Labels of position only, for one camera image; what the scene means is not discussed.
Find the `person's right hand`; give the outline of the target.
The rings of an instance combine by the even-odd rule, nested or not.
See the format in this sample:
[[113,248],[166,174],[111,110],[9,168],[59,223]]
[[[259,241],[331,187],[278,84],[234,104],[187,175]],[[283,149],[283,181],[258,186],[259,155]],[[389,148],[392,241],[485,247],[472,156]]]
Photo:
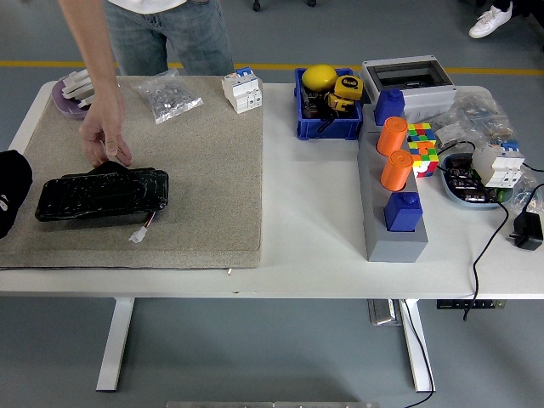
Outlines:
[[80,126],[82,151],[93,167],[117,159],[128,167],[132,153],[122,137],[125,105],[117,83],[97,88],[93,103]]

